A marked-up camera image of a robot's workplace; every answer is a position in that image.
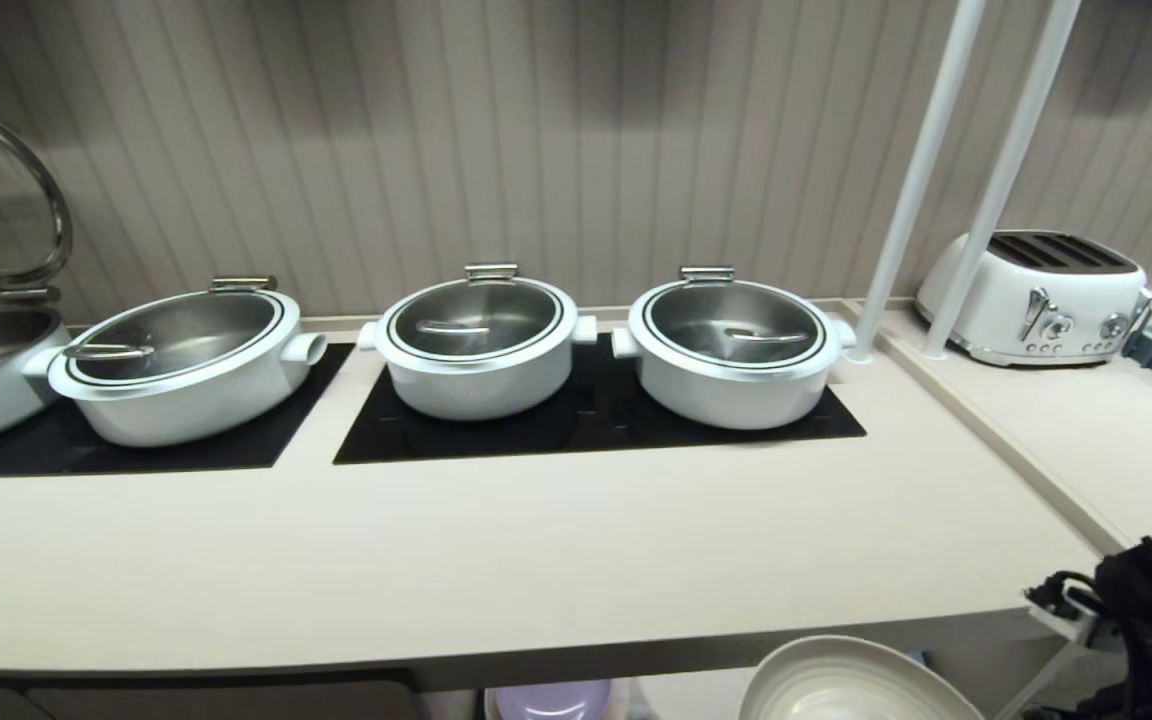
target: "white toaster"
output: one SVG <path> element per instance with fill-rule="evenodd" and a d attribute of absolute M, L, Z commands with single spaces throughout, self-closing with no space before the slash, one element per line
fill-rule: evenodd
<path fill-rule="evenodd" d="M 968 236 L 950 243 L 915 305 L 937 318 Z M 1059 232 L 996 232 L 969 286 L 950 340 L 991 365 L 1078 365 L 1111 359 L 1144 295 L 1144 270 Z"/>

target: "beige wall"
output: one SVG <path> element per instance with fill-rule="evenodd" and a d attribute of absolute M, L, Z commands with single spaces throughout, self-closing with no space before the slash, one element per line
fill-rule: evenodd
<path fill-rule="evenodd" d="M 965 229 L 1046 12 L 990 3 L 897 291 Z M 952 0 L 0 0 L 0 118 L 86 323 L 218 272 L 371 313 L 513 258 L 581 304 L 684 262 L 863 295 Z M 1084 3 L 1005 223 L 1152 268 L 1152 1 Z"/>

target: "beige countertop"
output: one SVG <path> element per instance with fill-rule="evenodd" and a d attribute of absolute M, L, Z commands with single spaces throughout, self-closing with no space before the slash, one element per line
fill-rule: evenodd
<path fill-rule="evenodd" d="M 273 469 L 0 478 L 0 670 L 963 642 L 1041 634 L 1021 589 L 1096 562 L 882 355 L 832 377 L 865 438 L 333 465 L 381 366 L 349 357 Z"/>
<path fill-rule="evenodd" d="M 986 432 L 1001 434 L 1033 461 L 1029 479 L 1105 552 L 1152 536 L 1152 370 L 1116 357 L 1074 369 L 1007 369 L 952 348 L 945 359 L 922 354 L 927 324 L 914 310 L 890 310 L 882 332 L 893 357 L 925 370 L 968 406 Z"/>

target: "white vertical rod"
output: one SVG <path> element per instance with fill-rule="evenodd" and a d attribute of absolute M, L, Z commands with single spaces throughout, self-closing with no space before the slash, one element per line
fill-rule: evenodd
<path fill-rule="evenodd" d="M 954 113 L 954 101 L 958 88 L 963 85 L 963 74 L 968 69 L 968 60 L 972 58 L 972 45 L 980 28 L 980 15 L 984 14 L 986 0 L 958 0 L 954 12 L 954 24 L 950 25 L 950 37 L 945 41 L 945 53 L 941 55 L 941 69 L 937 70 L 935 85 L 932 86 L 932 99 L 927 101 L 927 113 L 923 115 L 923 128 L 918 131 L 918 141 L 914 143 L 914 158 L 910 158 L 909 169 L 905 169 L 905 183 L 900 188 L 896 199 L 896 211 L 892 214 L 892 223 L 887 228 L 887 237 L 882 238 L 882 255 L 878 258 L 874 279 L 869 283 L 869 295 L 861 311 L 861 321 L 856 323 L 856 346 L 847 353 L 854 363 L 867 363 L 870 348 L 874 346 L 878 325 L 882 323 L 882 310 L 896 282 L 901 258 L 904 258 L 909 234 L 914 230 L 914 220 L 918 218 L 918 209 L 923 205 L 923 195 L 927 191 L 927 182 L 932 177 L 932 168 L 937 165 L 937 156 L 941 152 L 945 141 L 945 128 L 950 123 Z"/>
<path fill-rule="evenodd" d="M 998 218 L 1002 215 L 1007 197 L 1011 195 L 1011 184 L 1016 182 L 1016 174 L 1020 173 L 1021 161 L 1025 159 L 1025 150 L 1029 150 L 1029 142 L 1034 136 L 1038 118 L 1043 114 L 1043 105 L 1047 101 L 1052 81 L 1056 77 L 1056 69 L 1060 68 L 1061 55 L 1064 54 L 1064 45 L 1069 41 L 1069 33 L 1074 29 L 1074 20 L 1078 17 L 1078 6 L 1079 0 L 1052 0 L 1051 9 L 1047 12 L 1047 24 L 1043 28 L 1043 37 L 1038 40 L 1038 53 L 1030 65 L 1029 77 L 1025 79 L 1024 90 L 1021 91 L 1016 111 L 1011 114 L 1011 127 L 1007 128 L 1007 137 L 1002 141 L 1002 149 L 998 151 L 998 161 L 972 220 L 972 229 L 968 233 L 963 253 L 958 256 L 958 264 L 945 288 L 945 300 L 935 311 L 932 329 L 929 329 L 927 340 L 923 343 L 924 355 L 940 357 L 945 354 L 945 341 L 950 336 L 954 323 L 963 310 L 968 287 L 972 283 L 975 271 L 990 244 L 990 237 L 998 227 Z"/>

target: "black glass surface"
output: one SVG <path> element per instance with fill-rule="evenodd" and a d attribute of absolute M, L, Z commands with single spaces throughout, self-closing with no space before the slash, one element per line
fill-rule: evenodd
<path fill-rule="evenodd" d="M 301 422 L 332 382 L 351 344 L 331 344 L 290 397 L 223 433 L 168 447 L 104 441 L 68 397 L 0 433 L 0 475 L 176 473 L 273 468 Z"/>
<path fill-rule="evenodd" d="M 349 429 L 335 464 L 536 455 L 548 452 L 641 450 L 741 442 L 864 437 L 865 429 L 826 388 L 811 414 L 767 430 L 728 430 L 681 418 L 639 386 L 634 361 L 614 359 L 612 338 L 573 347 L 573 373 L 553 397 L 524 414 L 454 423 L 417 414 L 394 392 L 385 369 Z"/>

